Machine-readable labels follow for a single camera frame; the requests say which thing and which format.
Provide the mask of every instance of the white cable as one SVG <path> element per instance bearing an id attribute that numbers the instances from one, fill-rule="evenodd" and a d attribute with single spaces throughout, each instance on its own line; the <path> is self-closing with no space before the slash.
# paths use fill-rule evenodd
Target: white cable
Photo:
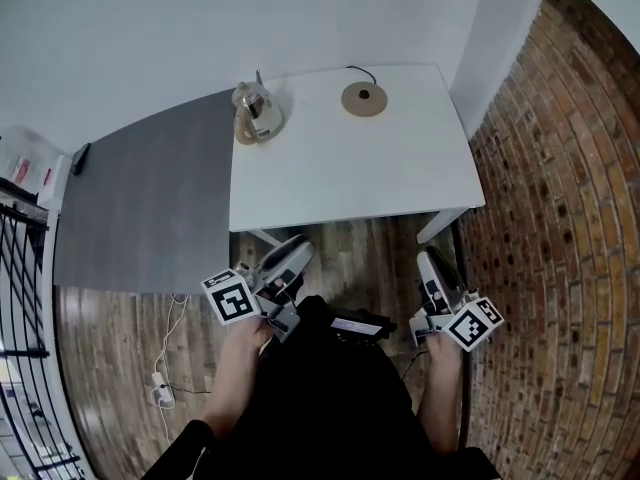
<path id="1" fill-rule="evenodd" d="M 159 400 L 156 403 L 156 406 L 158 407 L 158 409 L 160 409 L 160 416 L 162 418 L 162 425 L 164 426 L 164 437 L 167 440 L 167 443 L 169 445 L 171 445 L 171 440 L 169 439 L 169 428 L 167 427 L 167 421 L 164 418 L 164 411 L 166 410 L 171 410 L 174 409 L 176 406 L 176 398 L 175 395 L 173 393 L 173 389 L 171 387 L 171 379 L 169 378 L 169 365 L 167 364 L 167 359 L 166 359 L 166 355 L 167 355 L 167 344 L 169 343 L 169 336 L 171 336 L 171 334 L 173 333 L 173 331 L 176 330 L 176 327 L 178 327 L 178 324 L 180 323 L 180 321 L 182 320 L 182 318 L 184 317 L 185 314 L 185 310 L 187 307 L 187 302 L 189 302 L 189 295 L 185 295 L 184 300 L 179 301 L 176 300 L 175 298 L 175 294 L 171 294 L 171 305 L 169 306 L 169 312 L 167 313 L 167 326 L 166 326 L 166 333 L 164 335 L 164 338 L 162 339 L 162 352 L 160 352 L 160 355 L 158 356 L 158 358 L 156 359 L 155 363 L 153 364 L 153 371 L 155 372 L 159 372 L 158 370 L 158 363 L 160 361 L 162 361 L 164 363 L 164 369 L 166 372 L 165 375 L 165 380 L 167 383 L 167 389 L 169 389 L 171 391 L 171 398 L 173 399 L 173 405 L 171 405 L 170 407 L 162 407 L 160 405 Z M 180 316 L 178 317 L 178 319 L 176 320 L 176 322 L 173 324 L 173 327 L 171 327 L 171 329 L 169 328 L 171 326 L 171 312 L 173 311 L 173 306 L 174 304 L 178 304 L 179 306 L 182 306 L 182 312 L 180 313 Z M 151 391 L 152 396 L 153 393 L 155 393 L 158 390 L 158 388 L 153 388 L 153 390 Z"/>
<path id="2" fill-rule="evenodd" d="M 189 476 L 189 478 L 187 478 L 187 480 L 193 480 L 193 475 L 196 474 L 196 469 L 198 469 L 198 464 L 200 464 L 200 459 L 202 458 L 202 456 L 204 455 L 204 452 L 206 452 L 207 449 L 203 448 L 202 451 L 200 452 L 200 455 L 198 456 L 198 460 L 196 461 L 196 465 L 193 466 L 193 471 L 191 472 L 191 475 Z"/>

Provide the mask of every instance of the black cable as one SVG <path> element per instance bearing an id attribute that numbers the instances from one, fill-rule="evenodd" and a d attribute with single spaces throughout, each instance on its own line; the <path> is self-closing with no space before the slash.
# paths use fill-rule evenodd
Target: black cable
<path id="1" fill-rule="evenodd" d="M 293 297 L 291 295 L 289 295 L 289 292 L 287 291 L 287 288 L 289 288 L 289 287 L 286 286 L 285 289 L 282 290 L 282 292 L 280 292 L 280 293 L 284 293 L 287 296 L 287 298 L 291 301 L 291 304 L 293 304 L 293 306 L 295 307 L 296 301 L 293 300 Z"/>
<path id="2" fill-rule="evenodd" d="M 407 366 L 407 369 L 402 374 L 402 377 L 400 377 L 401 380 L 404 380 L 404 378 L 407 376 L 407 373 L 409 373 L 409 369 L 411 368 L 411 365 L 415 362 L 415 360 L 418 359 L 422 354 L 426 354 L 426 353 L 427 353 L 426 350 L 421 350 L 415 356 L 413 356 L 413 358 L 409 362 L 409 366 Z"/>
<path id="3" fill-rule="evenodd" d="M 359 68 L 358 66 L 347 66 L 347 68 L 359 69 L 360 71 L 362 71 L 362 72 L 366 73 L 367 75 L 369 75 L 373 79 L 373 83 L 375 85 L 378 85 L 378 81 L 376 80 L 376 77 L 373 76 L 371 73 L 369 73 L 366 69 Z"/>
<path id="4" fill-rule="evenodd" d="M 207 393 L 211 393 L 211 391 L 191 391 L 190 389 L 177 388 L 173 384 L 162 384 L 160 385 L 160 387 L 171 388 L 171 389 L 175 389 L 176 391 L 184 391 L 185 393 L 191 393 L 192 395 L 204 395 Z"/>

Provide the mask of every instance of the metal grate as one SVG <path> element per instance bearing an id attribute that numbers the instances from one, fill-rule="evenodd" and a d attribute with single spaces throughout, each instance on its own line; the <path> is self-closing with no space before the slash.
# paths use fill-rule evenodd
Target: metal grate
<path id="1" fill-rule="evenodd" d="M 65 439 L 52 400 L 47 362 L 55 357 L 44 345 L 47 231 L 46 224 L 0 204 L 0 402 L 30 470 L 20 475 L 80 479 L 86 478 L 81 458 Z"/>

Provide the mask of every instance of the wall outlet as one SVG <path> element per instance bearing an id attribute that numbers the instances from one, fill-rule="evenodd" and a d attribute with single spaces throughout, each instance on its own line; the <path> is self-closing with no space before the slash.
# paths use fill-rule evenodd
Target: wall outlet
<path id="1" fill-rule="evenodd" d="M 154 372 L 151 375 L 151 379 L 153 380 L 153 386 L 155 388 L 156 403 L 161 407 L 172 406 L 175 401 L 171 390 L 167 387 L 164 376 L 160 372 Z"/>

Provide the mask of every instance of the hand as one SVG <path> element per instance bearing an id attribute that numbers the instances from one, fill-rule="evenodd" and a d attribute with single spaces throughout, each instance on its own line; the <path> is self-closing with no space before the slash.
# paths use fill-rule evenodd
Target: hand
<path id="1" fill-rule="evenodd" d="M 427 350 L 437 365 L 456 368 L 462 361 L 460 346 L 445 332 L 436 332 L 427 337 Z"/>
<path id="2" fill-rule="evenodd" d="M 247 344 L 251 348 L 260 349 L 271 339 L 274 332 L 275 330 L 265 318 L 252 316 L 233 324 L 225 341 L 237 342 L 238 345 Z"/>
<path id="3" fill-rule="evenodd" d="M 203 417 L 218 439 L 229 435 L 249 405 L 258 353 L 273 332 L 267 321 L 257 316 L 231 326 L 222 345 Z"/>

